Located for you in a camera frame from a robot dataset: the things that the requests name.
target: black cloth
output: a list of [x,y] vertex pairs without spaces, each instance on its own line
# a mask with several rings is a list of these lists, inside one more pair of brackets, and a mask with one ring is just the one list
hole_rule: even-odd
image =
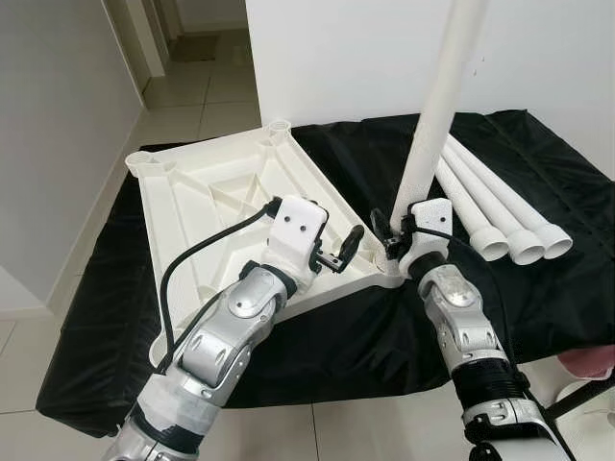
[[[293,135],[369,223],[374,207],[390,214],[417,120],[314,125]],[[460,113],[452,133],[575,240],[555,260],[491,263],[517,358],[615,343],[613,182],[523,110]],[[430,195],[443,196],[437,183]],[[454,234],[467,240],[456,217]],[[484,268],[454,244],[450,260],[479,288],[502,338]],[[147,350],[159,331],[138,185],[127,178],[71,305],[37,409],[90,435],[114,433],[152,371]],[[367,288],[277,325],[256,348],[228,406],[401,395],[447,380],[433,328],[408,281],[395,290]]]

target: pink object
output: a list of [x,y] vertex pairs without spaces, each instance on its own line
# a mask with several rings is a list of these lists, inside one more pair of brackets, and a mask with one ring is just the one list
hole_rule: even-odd
[[574,376],[607,379],[615,368],[615,345],[590,349],[573,349],[557,356]]

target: white plastic table top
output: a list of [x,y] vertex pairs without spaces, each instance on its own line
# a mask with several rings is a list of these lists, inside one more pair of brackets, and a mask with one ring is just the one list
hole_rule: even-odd
[[[181,252],[256,213],[273,196],[315,200],[330,215],[323,250],[337,253],[351,227],[365,236],[342,274],[323,268],[303,295],[294,296],[278,322],[372,285],[392,288],[403,279],[375,263],[381,243],[290,133],[288,122],[156,153],[126,158],[138,178],[157,287]],[[183,328],[216,292],[237,280],[250,259],[259,262],[271,220],[262,218],[185,261],[169,283],[173,328]]]

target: tiled floor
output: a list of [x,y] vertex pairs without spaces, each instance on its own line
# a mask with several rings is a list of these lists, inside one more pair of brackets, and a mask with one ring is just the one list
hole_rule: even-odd
[[[168,78],[150,82],[144,94],[149,113],[140,143],[191,141],[259,126],[254,72],[246,47],[247,34],[223,34],[216,62],[175,64]],[[76,274],[71,294],[80,279]],[[97,460],[111,443],[111,439],[90,438],[34,411],[61,324],[60,318],[0,322],[3,461]],[[542,389],[537,394],[553,400],[554,392],[566,382],[542,376],[544,369],[529,367],[532,380]],[[201,459],[467,459],[469,446],[463,439],[460,413],[450,383],[407,397],[223,410],[202,446]]]

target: white plastic pipe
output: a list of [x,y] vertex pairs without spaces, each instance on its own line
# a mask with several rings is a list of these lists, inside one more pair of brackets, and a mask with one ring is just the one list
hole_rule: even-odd
[[540,259],[545,253],[545,249],[538,237],[517,221],[517,218],[508,211],[502,202],[493,195],[493,192],[482,183],[448,145],[444,146],[442,156],[485,216],[506,236],[510,258],[521,266]]
[[545,259],[562,256],[573,246],[573,239],[560,226],[550,223],[502,178],[476,158],[463,144],[449,135],[449,146],[480,180],[500,199],[521,225],[534,232],[545,247]]
[[443,158],[438,162],[435,176],[453,204],[461,224],[468,231],[470,245],[487,261],[500,259],[508,253],[508,242],[504,234],[491,225]]
[[395,232],[400,231],[408,205],[427,199],[455,115],[465,64],[472,58],[486,7],[487,0],[454,0],[451,6],[436,75],[414,132],[391,214]]

